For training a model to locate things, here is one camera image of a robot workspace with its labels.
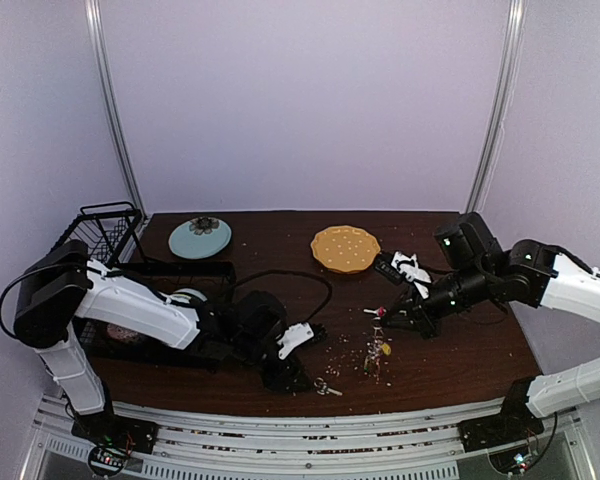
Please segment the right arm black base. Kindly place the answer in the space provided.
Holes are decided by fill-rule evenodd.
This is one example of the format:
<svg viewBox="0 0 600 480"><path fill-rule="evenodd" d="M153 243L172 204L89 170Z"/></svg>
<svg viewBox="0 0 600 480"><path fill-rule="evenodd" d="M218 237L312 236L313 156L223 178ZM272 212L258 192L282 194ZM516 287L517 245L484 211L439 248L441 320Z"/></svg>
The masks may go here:
<svg viewBox="0 0 600 480"><path fill-rule="evenodd" d="M551 434L539 451L539 435L544 432L544 423L526 406L532 380L532 377L527 377L514 381L498 413L463 420L458 424L459 436L466 453L525 441L523 447L488 455L492 468L509 479L523 476L537 465L549 450L557 431L558 414L554 413Z"/></svg>

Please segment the keyring bundle with coloured tags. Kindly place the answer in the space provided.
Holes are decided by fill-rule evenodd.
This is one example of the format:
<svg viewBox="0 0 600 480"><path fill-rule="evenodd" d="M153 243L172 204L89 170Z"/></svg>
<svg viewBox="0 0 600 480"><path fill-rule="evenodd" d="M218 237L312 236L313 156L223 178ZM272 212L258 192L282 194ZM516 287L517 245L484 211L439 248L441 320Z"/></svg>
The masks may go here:
<svg viewBox="0 0 600 480"><path fill-rule="evenodd" d="M367 342L367 353L364 359L364 372L379 380L383 358L391 354L391 346L384 338L384 331L381 320L386 315L387 310L384 307L376 309L364 308L363 313L370 315L372 334Z"/></svg>

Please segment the single silver key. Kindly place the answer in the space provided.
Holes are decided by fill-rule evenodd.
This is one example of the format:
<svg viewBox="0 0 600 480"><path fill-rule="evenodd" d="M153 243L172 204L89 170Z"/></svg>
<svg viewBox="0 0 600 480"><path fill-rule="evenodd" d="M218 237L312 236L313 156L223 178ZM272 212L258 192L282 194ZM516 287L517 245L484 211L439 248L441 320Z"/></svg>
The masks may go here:
<svg viewBox="0 0 600 480"><path fill-rule="evenodd" d="M341 397L343 395L341 391L330 387L329 384L321 377L315 379L314 387L316 392L322 396L333 395L336 397Z"/></svg>

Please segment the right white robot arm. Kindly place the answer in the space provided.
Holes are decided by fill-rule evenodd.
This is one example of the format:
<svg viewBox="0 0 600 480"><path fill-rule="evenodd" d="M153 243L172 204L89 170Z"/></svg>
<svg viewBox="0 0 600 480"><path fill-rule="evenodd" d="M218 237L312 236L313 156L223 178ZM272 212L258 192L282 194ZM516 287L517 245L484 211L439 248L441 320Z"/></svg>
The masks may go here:
<svg viewBox="0 0 600 480"><path fill-rule="evenodd" d="M497 307L517 302L578 315L600 324L600 270L566 248L532 239L503 249L477 212L439 228L434 238L449 266L433 280L415 255L381 252L373 266L406 291L379 316L385 328L438 336L441 319L489 301ZM551 375L512 384L503 412L493 419L499 440L515 440L531 424L571 407L600 399L600 357Z"/></svg>

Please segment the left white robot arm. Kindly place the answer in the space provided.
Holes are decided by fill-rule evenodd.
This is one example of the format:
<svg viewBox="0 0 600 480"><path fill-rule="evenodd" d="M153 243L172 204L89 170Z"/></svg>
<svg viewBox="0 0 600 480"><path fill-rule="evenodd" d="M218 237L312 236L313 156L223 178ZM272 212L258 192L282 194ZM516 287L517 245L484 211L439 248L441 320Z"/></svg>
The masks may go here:
<svg viewBox="0 0 600 480"><path fill-rule="evenodd" d="M232 357L255 367L264 387L275 393L305 392L314 386L296 355L320 340L324 328L305 320L287 321L272 294L252 291L237 302L211 301L190 289L166 294L90 257L71 240L50 251L8 284L4 301L18 292L10 326L3 332L32 348L75 414L103 444L117 442L124 424L110 410L104 382L96 375L75 333L75 319L104 322L209 361Z"/></svg>

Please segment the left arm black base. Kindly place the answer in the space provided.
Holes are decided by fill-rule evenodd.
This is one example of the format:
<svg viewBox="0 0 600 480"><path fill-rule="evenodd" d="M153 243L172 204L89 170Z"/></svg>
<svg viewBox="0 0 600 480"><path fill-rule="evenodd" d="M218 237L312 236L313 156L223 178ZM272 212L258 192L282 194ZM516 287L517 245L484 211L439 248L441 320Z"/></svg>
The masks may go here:
<svg viewBox="0 0 600 480"><path fill-rule="evenodd" d="M102 412L81 415L68 402L66 412L73 419L71 434L89 441L87 466L97 477L120 474L133 453L151 454L159 427L155 422L115 414L111 405Z"/></svg>

